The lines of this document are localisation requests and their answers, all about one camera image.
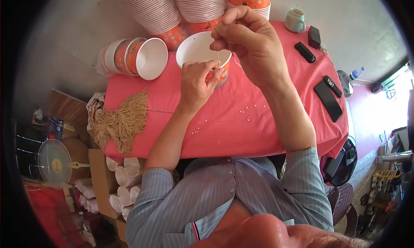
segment hand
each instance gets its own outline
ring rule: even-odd
[[[211,50],[227,49],[237,54],[250,81],[259,88],[277,86],[289,77],[282,44],[272,25],[247,6],[226,11],[211,37]]]
[[[213,94],[222,68],[215,60],[208,62],[187,62],[183,64],[181,72],[181,99],[177,108],[181,111],[195,115]],[[213,76],[206,80],[207,74],[213,69]]]

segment forearm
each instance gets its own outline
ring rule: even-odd
[[[183,112],[180,105],[177,106],[167,125],[149,151],[144,170],[149,168],[164,168],[167,171],[174,170],[180,159],[184,134],[193,117],[194,115]]]
[[[261,90],[272,111],[277,134],[286,151],[316,148],[315,128],[289,75],[279,76],[277,82],[262,87]]]

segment red cloth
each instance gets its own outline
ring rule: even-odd
[[[336,157],[348,136],[345,99],[337,98],[344,113],[334,123],[313,90],[325,75],[341,87],[335,67],[327,53],[308,46],[316,57],[316,61],[309,64],[294,48],[299,41],[308,45],[307,33],[292,33],[284,27],[283,22],[271,21],[271,24],[282,42],[291,79],[315,126],[318,154]],[[145,81],[123,75],[112,77],[105,95],[106,108],[117,109],[128,96],[147,87],[149,109],[175,110],[180,100],[181,79],[181,69],[176,64],[175,54],[169,53],[167,66],[156,80]],[[105,154],[114,160],[117,157],[148,157],[151,146],[170,117],[171,113],[149,111],[145,134],[135,136],[133,153],[121,155],[110,140]],[[184,137],[181,158],[261,157],[284,152],[265,97],[232,58],[228,80],[215,89],[207,104],[190,122]]]
[[[27,187],[34,212],[57,247],[76,247],[85,243],[72,221],[63,190]]]

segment shirt sleeve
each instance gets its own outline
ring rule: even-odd
[[[150,168],[142,175],[141,190],[133,209],[128,214],[125,231],[130,247],[134,246],[138,230],[173,188],[173,176],[166,169]]]
[[[287,159],[282,187],[305,208],[312,221],[323,230],[333,231],[332,210],[325,193],[315,147],[293,152]]]

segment blue striped shirt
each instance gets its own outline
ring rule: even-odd
[[[211,234],[234,197],[252,214],[333,231],[318,154],[311,147],[293,152],[282,181],[266,157],[198,158],[175,187],[167,170],[148,169],[128,215],[128,245],[188,247]]]

